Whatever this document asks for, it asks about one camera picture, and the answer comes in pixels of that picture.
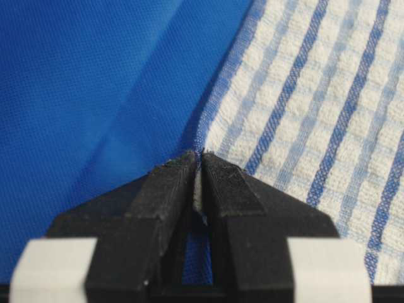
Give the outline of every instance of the blue polo fabric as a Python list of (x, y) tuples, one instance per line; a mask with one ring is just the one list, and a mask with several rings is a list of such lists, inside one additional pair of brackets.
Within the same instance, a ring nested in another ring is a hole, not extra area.
[(1, 1), (0, 283), (55, 215), (192, 146), (249, 2)]

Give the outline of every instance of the white label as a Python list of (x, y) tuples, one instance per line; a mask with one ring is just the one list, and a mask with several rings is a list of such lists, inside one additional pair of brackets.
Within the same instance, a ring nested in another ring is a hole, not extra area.
[(371, 285), (355, 242), (288, 238), (295, 303), (371, 303)]
[(35, 239), (14, 270), (10, 303), (85, 303), (96, 238)]

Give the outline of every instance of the blue stripe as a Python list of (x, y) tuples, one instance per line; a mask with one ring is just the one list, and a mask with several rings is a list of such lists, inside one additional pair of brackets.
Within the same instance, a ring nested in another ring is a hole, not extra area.
[(389, 176), (381, 194), (380, 204), (377, 206), (376, 214), (372, 223), (371, 236), (367, 243), (367, 252), (365, 255), (365, 265), (369, 272), (371, 282), (374, 281), (376, 267), (378, 262), (378, 252), (381, 250), (381, 237), (384, 228), (389, 220), (389, 209), (393, 198), (400, 186), (400, 178), (404, 170), (404, 132), (401, 134), (397, 152), (391, 165)]
[(304, 36), (303, 43), (299, 49), (298, 55), (295, 58), (293, 66), (290, 69), (289, 75), (283, 85), (282, 92), (278, 97), (275, 108), (272, 110), (271, 116), (266, 122), (264, 131), (259, 138), (258, 144), (246, 165), (246, 170), (250, 174), (255, 173), (258, 165), (261, 162), (263, 154), (270, 147), (270, 144), (275, 136), (276, 129), (285, 112), (286, 103), (296, 88), (300, 72), (305, 66), (309, 52), (317, 39), (318, 29), (320, 27), (321, 20), (323, 20), (326, 13), (327, 5), (328, 0), (319, 0), (317, 3), (316, 9), (311, 17), (309, 28)]
[(352, 28), (354, 27), (354, 23), (359, 11), (358, 7), (360, 6), (361, 2), (362, 0), (351, 0), (349, 2), (349, 7), (341, 23), (337, 39), (333, 45), (333, 49), (328, 56), (327, 63), (325, 68), (323, 69), (323, 74), (321, 76), (320, 82), (310, 102), (309, 110), (307, 111), (306, 116), (300, 124), (297, 139), (294, 141), (292, 147), (289, 149), (286, 161), (283, 163), (278, 177), (276, 178), (274, 186), (281, 191), (284, 191), (288, 187), (289, 182), (293, 176), (295, 166), (299, 162), (299, 159), (301, 158), (306, 146), (307, 140), (310, 137), (312, 130), (314, 129), (318, 112), (327, 94), (330, 82), (335, 75), (340, 56), (342, 52), (347, 48), (347, 40), (350, 36)]
[(389, 3), (389, 0), (381, 0), (379, 7), (377, 8), (376, 19), (369, 36), (369, 40), (366, 43), (365, 51), (362, 54), (357, 73), (349, 89), (348, 97), (342, 111), (340, 112), (340, 115), (338, 116), (338, 120), (331, 135), (330, 142), (328, 143), (326, 153), (320, 163), (319, 169), (316, 172), (309, 193), (307, 194), (307, 204), (311, 206), (317, 207), (320, 202), (320, 197), (324, 191), (325, 181), (335, 162), (336, 151), (338, 150), (338, 147), (340, 146), (342, 139), (347, 132), (349, 120), (357, 108), (359, 95), (365, 86), (369, 68), (374, 60), (374, 53), (377, 43), (379, 42), (379, 39), (383, 33), (383, 26), (388, 14)]
[(404, 252), (401, 254), (397, 284), (404, 284)]
[(212, 93), (199, 120), (194, 141), (194, 149), (197, 153), (201, 153), (205, 147), (205, 141), (208, 136), (210, 125), (217, 115), (223, 96), (230, 88), (233, 76), (241, 65), (244, 52), (254, 38), (258, 21), (264, 14), (265, 6), (266, 0), (256, 0), (252, 4), (240, 33), (237, 35), (234, 45), (226, 58), (225, 65), (217, 78), (215, 86), (213, 87)]
[(229, 150), (236, 142), (242, 132), (244, 118), (248, 116), (253, 105), (258, 90), (263, 86), (267, 77), (268, 70), (272, 65), (276, 54), (278, 53), (280, 42), (283, 36), (287, 33), (289, 21), (297, 6), (297, 0), (288, 0), (285, 3), (282, 12), (282, 18), (278, 21), (275, 27), (275, 33), (272, 36), (271, 42), (268, 44), (264, 51), (264, 58), (259, 65), (259, 68), (254, 73), (252, 85), (249, 86), (246, 96), (242, 99), (241, 106), (237, 109), (237, 113), (231, 125), (227, 128), (226, 134), (223, 138), (222, 144), (218, 150), (218, 155), (227, 158)]
[(394, 61), (390, 67), (388, 80), (383, 88), (379, 104), (373, 116), (371, 126), (367, 132), (359, 161), (353, 170), (353, 174), (348, 185), (347, 191), (342, 200), (340, 214), (336, 227), (342, 237), (348, 234), (348, 222), (352, 212), (357, 204), (360, 186), (365, 180), (368, 171), (369, 162), (376, 147), (377, 137), (384, 122), (386, 121), (387, 108), (395, 96), (397, 83), (404, 70), (404, 34), (401, 36)]

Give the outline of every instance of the clamp jaw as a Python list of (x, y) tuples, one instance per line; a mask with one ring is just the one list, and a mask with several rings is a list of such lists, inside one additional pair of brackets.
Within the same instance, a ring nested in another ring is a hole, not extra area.
[[(297, 302), (288, 239), (336, 239), (331, 218), (211, 153), (201, 156), (201, 186), (213, 285), (181, 284), (196, 170), (187, 151), (55, 218), (46, 239), (97, 239), (82, 283), (87, 302)], [(400, 287), (372, 291), (374, 302), (404, 298)]]

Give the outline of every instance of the white and blue striped towel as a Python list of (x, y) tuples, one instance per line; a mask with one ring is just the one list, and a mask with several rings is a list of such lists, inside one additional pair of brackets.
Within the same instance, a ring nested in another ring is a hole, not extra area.
[(404, 283), (403, 0), (256, 0), (196, 147), (328, 213)]

